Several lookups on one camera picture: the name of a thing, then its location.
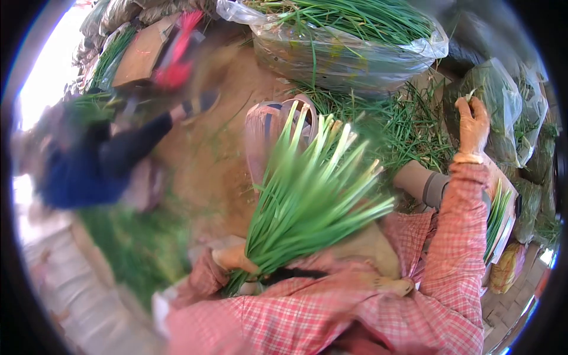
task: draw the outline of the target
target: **woman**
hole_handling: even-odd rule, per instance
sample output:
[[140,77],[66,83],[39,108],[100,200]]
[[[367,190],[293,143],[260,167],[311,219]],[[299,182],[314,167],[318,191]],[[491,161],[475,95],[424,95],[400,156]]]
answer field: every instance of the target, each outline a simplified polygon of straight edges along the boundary
[[[218,98],[218,91],[206,91],[198,100],[184,101],[142,127],[114,136],[109,123],[93,124],[68,147],[51,135],[37,147],[37,132],[19,133],[12,142],[15,175],[30,174],[47,207],[67,210],[116,203],[127,190],[133,169],[172,127],[212,110]],[[57,124],[65,109],[59,103],[45,114]]]
[[[469,104],[460,98],[456,106],[461,145],[439,213],[393,213],[384,222],[402,279],[385,277],[373,263],[339,260],[331,248],[289,265],[319,275],[283,278],[258,296],[218,299],[230,270],[254,272],[256,265],[244,256],[244,244],[206,249],[170,304],[169,353],[481,354],[489,118],[476,98]],[[254,107],[249,115],[274,119],[270,109]]]

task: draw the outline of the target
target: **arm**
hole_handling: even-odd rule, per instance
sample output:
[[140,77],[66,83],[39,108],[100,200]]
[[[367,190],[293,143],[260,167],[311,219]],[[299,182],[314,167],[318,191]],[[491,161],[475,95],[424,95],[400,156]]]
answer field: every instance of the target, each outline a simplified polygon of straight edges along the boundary
[[478,321],[487,230],[487,207],[481,195],[489,173],[479,164],[454,163],[450,171],[420,291]]
[[178,288],[178,296],[171,305],[174,309],[180,310],[208,299],[228,281],[227,272],[215,263],[211,248],[206,248],[195,263],[187,282]]
[[450,166],[453,173],[442,200],[438,230],[432,240],[420,291],[481,326],[479,293],[485,272],[487,207],[482,191],[489,183],[483,149],[489,118],[483,103],[459,98],[460,151]]

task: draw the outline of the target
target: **bag of green onions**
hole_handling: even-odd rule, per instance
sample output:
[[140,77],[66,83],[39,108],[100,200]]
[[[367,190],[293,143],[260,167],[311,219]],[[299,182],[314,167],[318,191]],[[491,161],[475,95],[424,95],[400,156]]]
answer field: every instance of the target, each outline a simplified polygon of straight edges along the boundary
[[319,130],[308,148],[298,153],[307,106],[302,108],[290,140],[293,113],[270,155],[258,206],[250,223],[245,255],[259,270],[251,275],[232,273],[225,295],[235,295],[244,282],[262,277],[339,242],[374,219],[391,212],[394,198],[377,196],[361,199],[377,181],[382,167],[374,161],[364,173],[357,173],[366,143],[355,149],[357,135],[350,125],[320,116]]
[[513,127],[523,108],[517,85],[497,58],[468,71],[460,81],[444,89],[444,111],[448,132],[457,145],[460,137],[460,114],[454,108],[459,97],[475,96],[487,107],[491,131],[485,152],[495,161],[520,168]]
[[527,162],[527,167],[522,170],[525,179],[538,185],[545,183],[548,170],[552,167],[557,136],[558,127],[554,123],[542,125],[534,154]]
[[523,110],[513,129],[517,145],[517,159],[524,166],[531,158],[538,133],[548,111],[548,101],[540,90],[540,84],[534,71],[519,63],[520,74],[513,78],[523,98]]
[[441,26],[405,0],[218,0],[217,13],[250,26],[258,58],[280,75],[376,97],[448,55]]
[[511,181],[521,196],[521,215],[515,221],[513,234],[522,243],[532,240],[534,234],[534,221],[540,208],[542,198],[542,186],[535,185],[525,179]]

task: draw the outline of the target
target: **woman's right hand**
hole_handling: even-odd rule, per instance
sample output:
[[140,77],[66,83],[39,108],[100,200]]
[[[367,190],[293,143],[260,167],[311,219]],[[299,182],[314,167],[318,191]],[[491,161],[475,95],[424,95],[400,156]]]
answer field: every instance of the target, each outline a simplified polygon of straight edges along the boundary
[[460,153],[480,156],[489,135],[487,109],[477,97],[472,97],[469,103],[463,97],[458,98],[456,108],[460,111]]
[[243,269],[249,273],[258,270],[252,261],[245,256],[245,242],[225,249],[213,250],[213,261],[225,270]]

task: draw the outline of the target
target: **cardboard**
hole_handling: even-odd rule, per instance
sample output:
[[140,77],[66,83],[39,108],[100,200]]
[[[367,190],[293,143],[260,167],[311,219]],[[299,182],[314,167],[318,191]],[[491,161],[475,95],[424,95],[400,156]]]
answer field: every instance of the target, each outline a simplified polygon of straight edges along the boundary
[[116,70],[113,87],[150,80],[158,57],[180,14],[178,12],[164,17],[134,37]]

